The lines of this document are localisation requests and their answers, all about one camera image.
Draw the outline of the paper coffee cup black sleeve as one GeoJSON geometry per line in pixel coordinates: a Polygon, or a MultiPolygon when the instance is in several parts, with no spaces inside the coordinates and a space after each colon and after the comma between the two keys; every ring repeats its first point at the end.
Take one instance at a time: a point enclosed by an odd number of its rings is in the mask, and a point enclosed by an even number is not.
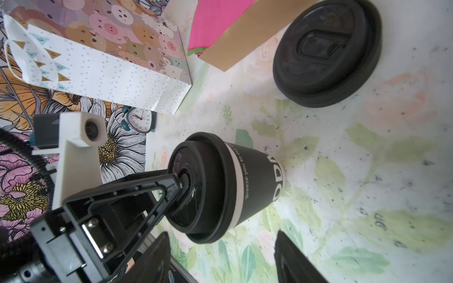
{"type": "Polygon", "coordinates": [[[228,229],[232,229],[275,202],[283,193],[281,163],[259,150],[225,143],[225,196],[228,229]]]}

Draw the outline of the brown cardboard napkin tray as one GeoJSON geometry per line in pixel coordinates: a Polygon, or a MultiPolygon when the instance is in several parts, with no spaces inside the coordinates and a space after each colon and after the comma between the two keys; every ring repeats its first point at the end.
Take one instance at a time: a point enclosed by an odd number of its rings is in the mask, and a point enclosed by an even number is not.
{"type": "Polygon", "coordinates": [[[199,58],[227,71],[316,3],[256,1],[199,58]]]}

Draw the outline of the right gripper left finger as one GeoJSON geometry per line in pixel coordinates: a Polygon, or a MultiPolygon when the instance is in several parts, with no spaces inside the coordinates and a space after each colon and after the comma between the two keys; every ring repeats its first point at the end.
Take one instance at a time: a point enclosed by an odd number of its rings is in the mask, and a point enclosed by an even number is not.
{"type": "Polygon", "coordinates": [[[171,248],[167,232],[160,234],[120,283],[168,283],[171,248]]]}

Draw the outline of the white paper gift bag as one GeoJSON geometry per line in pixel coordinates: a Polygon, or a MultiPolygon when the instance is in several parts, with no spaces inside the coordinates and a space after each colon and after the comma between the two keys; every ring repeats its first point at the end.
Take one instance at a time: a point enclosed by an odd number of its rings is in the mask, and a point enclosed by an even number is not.
{"type": "Polygon", "coordinates": [[[135,1],[4,1],[17,79],[174,114],[192,81],[178,27],[135,1]]]}

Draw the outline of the pink napkin stack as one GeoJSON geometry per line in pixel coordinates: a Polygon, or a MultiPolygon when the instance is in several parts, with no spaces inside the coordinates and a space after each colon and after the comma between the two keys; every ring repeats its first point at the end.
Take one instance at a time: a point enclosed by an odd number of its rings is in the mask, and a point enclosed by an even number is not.
{"type": "Polygon", "coordinates": [[[192,21],[188,55],[200,56],[212,46],[254,0],[199,0],[192,21]]]}

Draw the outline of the black plastic cup lid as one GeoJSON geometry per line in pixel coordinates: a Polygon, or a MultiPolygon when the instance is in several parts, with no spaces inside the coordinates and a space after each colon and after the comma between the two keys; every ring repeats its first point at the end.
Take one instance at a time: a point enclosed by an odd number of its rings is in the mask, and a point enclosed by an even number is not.
{"type": "Polygon", "coordinates": [[[168,173],[181,192],[166,214],[196,244],[212,244],[229,229],[237,200],[237,175],[227,144],[217,135],[192,134],[173,151],[168,173]]]}

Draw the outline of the teal alarm clock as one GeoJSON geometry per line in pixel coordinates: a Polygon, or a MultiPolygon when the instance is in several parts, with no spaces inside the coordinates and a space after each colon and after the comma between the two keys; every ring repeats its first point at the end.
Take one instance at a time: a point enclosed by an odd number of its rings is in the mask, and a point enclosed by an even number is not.
{"type": "Polygon", "coordinates": [[[157,112],[131,106],[123,106],[122,113],[123,120],[120,122],[120,125],[125,131],[134,130],[143,134],[155,131],[157,112]]]}

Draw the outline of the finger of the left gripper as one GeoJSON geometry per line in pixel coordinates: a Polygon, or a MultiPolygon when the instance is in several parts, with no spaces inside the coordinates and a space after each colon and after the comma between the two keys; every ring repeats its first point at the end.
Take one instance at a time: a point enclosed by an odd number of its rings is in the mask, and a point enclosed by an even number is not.
{"type": "Polygon", "coordinates": [[[32,283],[106,283],[117,276],[181,191],[172,173],[137,173],[77,193],[31,226],[32,283]]]}

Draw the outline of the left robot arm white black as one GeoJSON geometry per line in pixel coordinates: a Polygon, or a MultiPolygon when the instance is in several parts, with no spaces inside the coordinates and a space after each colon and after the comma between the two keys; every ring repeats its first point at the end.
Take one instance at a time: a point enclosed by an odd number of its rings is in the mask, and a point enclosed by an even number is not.
{"type": "Polygon", "coordinates": [[[1,280],[31,258],[30,225],[52,206],[54,185],[42,174],[58,158],[33,155],[30,138],[1,129],[1,280]]]}

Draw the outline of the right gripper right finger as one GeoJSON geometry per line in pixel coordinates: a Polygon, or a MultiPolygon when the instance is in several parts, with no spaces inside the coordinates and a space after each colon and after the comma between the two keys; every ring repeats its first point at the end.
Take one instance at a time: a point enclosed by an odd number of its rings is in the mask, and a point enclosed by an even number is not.
{"type": "Polygon", "coordinates": [[[327,283],[282,230],[277,234],[274,258],[280,283],[327,283]]]}

